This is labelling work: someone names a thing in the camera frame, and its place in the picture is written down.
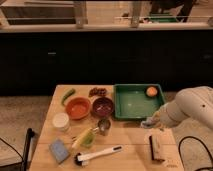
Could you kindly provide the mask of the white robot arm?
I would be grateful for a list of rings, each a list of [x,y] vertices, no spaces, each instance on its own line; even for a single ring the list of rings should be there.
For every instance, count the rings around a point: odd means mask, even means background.
[[[213,130],[213,88],[199,86],[182,89],[153,115],[158,128],[176,127],[188,118]]]

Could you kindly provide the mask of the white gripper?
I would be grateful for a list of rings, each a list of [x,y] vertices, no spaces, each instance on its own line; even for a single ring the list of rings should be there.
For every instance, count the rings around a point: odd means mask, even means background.
[[[156,129],[164,130],[168,128],[168,125],[164,121],[164,115],[166,114],[166,109],[164,106],[161,106],[157,111],[153,114],[154,127]]]

